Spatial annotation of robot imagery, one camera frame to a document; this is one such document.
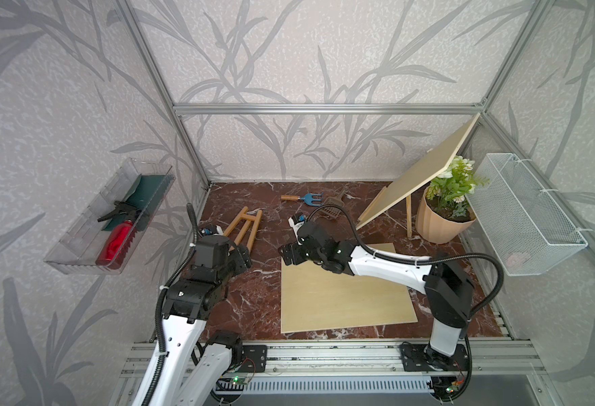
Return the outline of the small wooden easel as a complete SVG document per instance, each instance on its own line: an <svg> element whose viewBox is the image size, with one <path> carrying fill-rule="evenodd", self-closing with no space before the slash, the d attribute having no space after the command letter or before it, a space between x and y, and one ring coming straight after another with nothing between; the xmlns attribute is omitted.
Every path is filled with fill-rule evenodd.
<svg viewBox="0 0 595 406"><path fill-rule="evenodd" d="M248 207L245 206L230 222L230 224L223 232L223 235L228 237L231 235L232 232L238 230L238 234L234 238L234 244L240 245L243 242L244 238L247 237L248 239L245 245L248 248L248 251L252 252L254 243L257 238L258 230L261 225L262 217L263 211L261 209L249 211Z"/></svg>

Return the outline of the light plywood board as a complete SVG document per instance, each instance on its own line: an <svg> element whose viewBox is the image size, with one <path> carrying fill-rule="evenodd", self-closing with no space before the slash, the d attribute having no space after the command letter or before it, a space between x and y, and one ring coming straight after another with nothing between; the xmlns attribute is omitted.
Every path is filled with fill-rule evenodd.
<svg viewBox="0 0 595 406"><path fill-rule="evenodd" d="M408 287L328 272L312 262L281 265L282 333L416 323Z"/></svg>

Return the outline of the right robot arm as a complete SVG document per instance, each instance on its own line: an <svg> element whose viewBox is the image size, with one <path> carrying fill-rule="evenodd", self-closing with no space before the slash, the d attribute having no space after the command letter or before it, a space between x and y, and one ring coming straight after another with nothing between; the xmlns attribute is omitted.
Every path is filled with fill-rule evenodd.
<svg viewBox="0 0 595 406"><path fill-rule="evenodd" d="M451 357L472 319L474 285L461 267L430 257L411 257L375 250L363 242L334 240L321 226L295 226L296 240L278 252L287 265L312 262L336 274L374 277L413 289L428 297L434 318L429 351Z"/></svg>

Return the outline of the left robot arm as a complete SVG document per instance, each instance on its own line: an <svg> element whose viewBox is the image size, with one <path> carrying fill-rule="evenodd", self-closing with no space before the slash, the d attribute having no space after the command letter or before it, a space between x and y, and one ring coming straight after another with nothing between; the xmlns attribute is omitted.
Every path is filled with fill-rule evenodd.
<svg viewBox="0 0 595 406"><path fill-rule="evenodd" d="M155 307L157 348L134 405L202 405L221 377L243 363L237 333L218 331L197 355L194 350L230 280L251 268L248 247L208 235L198 239L190 258L189 277L161 288Z"/></svg>

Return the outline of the brown slotted scoop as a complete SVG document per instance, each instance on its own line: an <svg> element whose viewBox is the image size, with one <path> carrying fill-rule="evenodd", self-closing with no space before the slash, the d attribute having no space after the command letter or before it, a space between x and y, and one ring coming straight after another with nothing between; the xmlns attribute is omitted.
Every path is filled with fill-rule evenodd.
<svg viewBox="0 0 595 406"><path fill-rule="evenodd" d="M340 207L344 207L344 199L347 197L347 192L343 189L336 196L328 197L324 203L324 209L320 212L324 218L329 220L336 220L341 215Z"/></svg>

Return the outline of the blue garden fork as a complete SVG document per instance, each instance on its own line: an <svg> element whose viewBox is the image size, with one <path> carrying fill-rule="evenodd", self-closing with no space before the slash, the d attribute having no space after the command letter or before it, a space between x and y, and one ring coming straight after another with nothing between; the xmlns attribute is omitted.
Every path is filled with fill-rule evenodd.
<svg viewBox="0 0 595 406"><path fill-rule="evenodd" d="M322 206L322 195L321 194L305 194L305 196L293 196L293 195L282 195L280 197L282 201L299 201L307 206L319 207Z"/></svg>

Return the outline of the green flat sheet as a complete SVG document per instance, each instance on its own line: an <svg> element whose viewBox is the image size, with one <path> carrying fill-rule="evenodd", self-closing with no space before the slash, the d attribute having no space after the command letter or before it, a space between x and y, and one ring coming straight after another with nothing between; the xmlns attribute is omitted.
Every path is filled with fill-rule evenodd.
<svg viewBox="0 0 595 406"><path fill-rule="evenodd" d="M166 175L140 175L123 200L113 202L113 208L97 220L104 231L112 231L125 220L133 220L138 232L147 228L155 209L161 203L170 184Z"/></svg>

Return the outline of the red spray bottle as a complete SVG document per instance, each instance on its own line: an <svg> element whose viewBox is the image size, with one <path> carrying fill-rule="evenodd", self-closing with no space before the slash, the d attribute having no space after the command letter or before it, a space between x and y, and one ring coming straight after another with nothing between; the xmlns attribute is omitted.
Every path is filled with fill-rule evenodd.
<svg viewBox="0 0 595 406"><path fill-rule="evenodd" d="M136 233L137 230L133 220L125 220L116 226L99 253L95 264L111 270L121 268Z"/></svg>

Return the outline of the beige ribbed flower pot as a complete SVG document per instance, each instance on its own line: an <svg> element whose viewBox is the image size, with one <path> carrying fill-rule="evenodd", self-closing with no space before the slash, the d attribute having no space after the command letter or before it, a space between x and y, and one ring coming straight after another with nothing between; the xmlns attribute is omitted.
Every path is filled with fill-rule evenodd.
<svg viewBox="0 0 595 406"><path fill-rule="evenodd" d="M429 206L425 196L422 196L417 209L415 229L417 233L430 243L442 245L449 243L460 233L467 230L477 221L472 209L468 210L469 220L466 222L455 222L439 216Z"/></svg>

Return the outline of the green white-flowered plant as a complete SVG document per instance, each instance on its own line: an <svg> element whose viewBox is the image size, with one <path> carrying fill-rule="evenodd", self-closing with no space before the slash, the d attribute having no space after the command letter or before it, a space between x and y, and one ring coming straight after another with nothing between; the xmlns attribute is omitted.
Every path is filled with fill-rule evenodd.
<svg viewBox="0 0 595 406"><path fill-rule="evenodd" d="M473 160L456 155L448 168L432 179L425 199L434 213L456 223L471 220L468 196L488 183L488 179L476 176L474 164Z"/></svg>

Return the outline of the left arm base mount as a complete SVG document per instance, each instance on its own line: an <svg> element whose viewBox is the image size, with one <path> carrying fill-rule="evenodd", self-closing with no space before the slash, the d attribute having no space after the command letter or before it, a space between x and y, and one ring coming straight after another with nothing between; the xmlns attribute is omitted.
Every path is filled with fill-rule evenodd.
<svg viewBox="0 0 595 406"><path fill-rule="evenodd" d="M228 373L256 374L265 372L268 349L267 345L244 345L241 353L235 355L234 364Z"/></svg>

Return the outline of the aluminium frame rails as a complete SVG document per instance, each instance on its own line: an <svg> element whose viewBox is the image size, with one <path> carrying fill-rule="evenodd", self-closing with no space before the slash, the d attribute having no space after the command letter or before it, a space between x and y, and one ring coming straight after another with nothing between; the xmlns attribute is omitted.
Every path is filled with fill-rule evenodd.
<svg viewBox="0 0 595 406"><path fill-rule="evenodd" d="M322 162L327 177L339 164L351 165L368 147L388 140L400 145L411 135L396 118L406 115L475 115L483 113L490 130L510 128L506 136L524 153L524 165L535 165L552 189L548 198L561 198L577 218L575 236L591 253L584 267L569 261L566 267L543 280L549 294L536 289L517 293L532 321L552 341L559 328L573 320L591 320L591 343L595 343L595 314L588 316L588 302L562 297L570 277L577 277L582 288L595 282L595 1L551 1L549 13L540 20L541 30L532 45L507 59L513 68L503 80L496 80L477 104L452 101L449 104L417 104L414 91L398 91L390 103L378 103L373 92L391 76L419 76L444 81L438 69L410 64L409 59L432 41L468 7L453 3L447 15L408 43L397 43L384 62L370 69L350 86L334 88L325 58L319 59L323 95L319 101L285 96L272 89L254 87L251 82L256 63L278 40L284 25L302 8L299 1L284 1L272 30L257 49L247 51L242 67L236 68L236 50L253 29L248 17L250 1L240 4L231 32L218 30L214 44L224 52L218 71L195 83L180 101L171 105L172 118L187 104L189 112L202 122L215 115L239 118L252 135L277 155L285 166L285 149L297 134L311 136L305 155L319 160L323 153L334 153L324 143L330 134L341 133L341 153Z"/></svg>

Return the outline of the clear plastic wall bin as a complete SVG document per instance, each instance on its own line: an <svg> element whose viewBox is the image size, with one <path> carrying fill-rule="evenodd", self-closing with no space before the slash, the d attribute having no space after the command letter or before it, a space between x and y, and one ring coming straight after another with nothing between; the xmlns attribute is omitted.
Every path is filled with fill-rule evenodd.
<svg viewBox="0 0 595 406"><path fill-rule="evenodd" d="M176 176L168 163L126 159L45 256L65 275L119 275Z"/></svg>

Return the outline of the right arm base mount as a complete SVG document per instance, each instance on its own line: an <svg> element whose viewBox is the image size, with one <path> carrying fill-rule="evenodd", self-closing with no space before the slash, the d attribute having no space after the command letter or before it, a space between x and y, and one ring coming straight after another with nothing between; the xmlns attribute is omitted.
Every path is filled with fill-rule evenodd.
<svg viewBox="0 0 595 406"><path fill-rule="evenodd" d="M451 356L441 354L427 344L403 342L398 347L405 372L468 372L472 357L464 344L456 345Z"/></svg>

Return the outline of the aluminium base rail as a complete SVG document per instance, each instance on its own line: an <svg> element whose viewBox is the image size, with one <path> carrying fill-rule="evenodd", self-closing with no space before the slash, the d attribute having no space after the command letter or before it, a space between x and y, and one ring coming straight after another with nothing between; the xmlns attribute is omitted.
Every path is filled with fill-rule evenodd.
<svg viewBox="0 0 595 406"><path fill-rule="evenodd" d="M214 392L224 396L266 394L428 393L480 376L521 375L538 393L549 391L549 374L530 341L473 339L468 372L405 372L394 340L280 340L267 345L265 372L228 373Z"/></svg>

